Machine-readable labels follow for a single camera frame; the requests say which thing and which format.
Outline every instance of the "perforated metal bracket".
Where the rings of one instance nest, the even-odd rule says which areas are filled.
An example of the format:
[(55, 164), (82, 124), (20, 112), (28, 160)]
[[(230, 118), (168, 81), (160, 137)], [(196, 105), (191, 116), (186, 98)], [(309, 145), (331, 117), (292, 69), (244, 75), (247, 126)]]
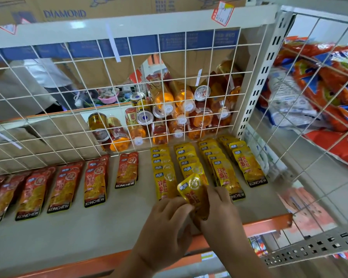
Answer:
[(261, 259), (268, 267), (276, 267), (339, 252), (348, 252), (348, 224), (272, 252)]
[(255, 108), (256, 102), (260, 96), (263, 85), (267, 80), (269, 71), (273, 62), (280, 50), (286, 31), (289, 29), (290, 20), (293, 14), (291, 12), (280, 11), (277, 14), (276, 22), (267, 26), (264, 41), (260, 47), (258, 55), (255, 57), (254, 72), (251, 75), (250, 83), (247, 86), (247, 91), (243, 99), (237, 101), (236, 108), (240, 108), (240, 114), (236, 118), (232, 132), (238, 138), (241, 138), (245, 132), (245, 127), (249, 123), (251, 114)]

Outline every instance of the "person's left hand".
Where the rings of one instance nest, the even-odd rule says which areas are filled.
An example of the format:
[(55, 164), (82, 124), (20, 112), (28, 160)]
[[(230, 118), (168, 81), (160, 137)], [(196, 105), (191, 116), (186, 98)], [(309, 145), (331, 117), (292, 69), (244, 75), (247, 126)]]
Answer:
[(190, 225), (178, 238), (189, 213), (194, 209), (182, 197), (162, 199), (156, 203), (132, 250), (153, 272), (158, 272), (181, 259), (192, 242)]

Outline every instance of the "pink basket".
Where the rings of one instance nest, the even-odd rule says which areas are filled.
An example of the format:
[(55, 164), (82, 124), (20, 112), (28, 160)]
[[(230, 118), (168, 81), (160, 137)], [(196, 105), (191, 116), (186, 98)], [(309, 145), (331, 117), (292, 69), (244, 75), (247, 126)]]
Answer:
[(98, 99), (103, 102), (104, 104), (112, 104), (115, 103), (117, 101), (117, 96), (119, 95), (119, 91), (116, 92), (116, 95), (110, 98), (101, 98), (98, 97)]

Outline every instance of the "white cable tie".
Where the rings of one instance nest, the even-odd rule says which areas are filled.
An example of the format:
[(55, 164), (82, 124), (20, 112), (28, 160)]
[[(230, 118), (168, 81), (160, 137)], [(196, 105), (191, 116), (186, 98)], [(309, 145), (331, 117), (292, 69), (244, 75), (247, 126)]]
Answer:
[(199, 85), (200, 83), (200, 77), (201, 77), (201, 73), (202, 73), (202, 69), (199, 70), (199, 73), (197, 74), (197, 79), (196, 79), (196, 87)]
[(108, 23), (106, 23), (106, 31), (107, 31), (107, 35), (108, 35), (108, 38), (109, 38), (109, 43), (111, 44), (111, 48), (112, 48), (113, 54), (115, 55), (116, 61), (117, 62), (121, 62), (119, 52), (117, 51), (115, 39), (113, 38), (113, 34), (112, 34), (111, 29), (109, 28)]
[(6, 141), (9, 141), (12, 145), (14, 145), (15, 147), (22, 149), (22, 146), (20, 146), (19, 144), (17, 144), (16, 142), (12, 141), (9, 137), (6, 137), (5, 135), (3, 135), (2, 133), (0, 133), (0, 137), (3, 138)]

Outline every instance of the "person's right hand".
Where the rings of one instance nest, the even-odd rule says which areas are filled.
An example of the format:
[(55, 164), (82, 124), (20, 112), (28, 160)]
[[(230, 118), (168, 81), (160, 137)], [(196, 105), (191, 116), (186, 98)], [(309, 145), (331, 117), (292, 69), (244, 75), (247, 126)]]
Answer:
[(207, 220), (194, 219), (210, 248), (222, 260), (238, 249), (250, 249), (240, 215), (224, 187), (207, 186), (210, 212)]

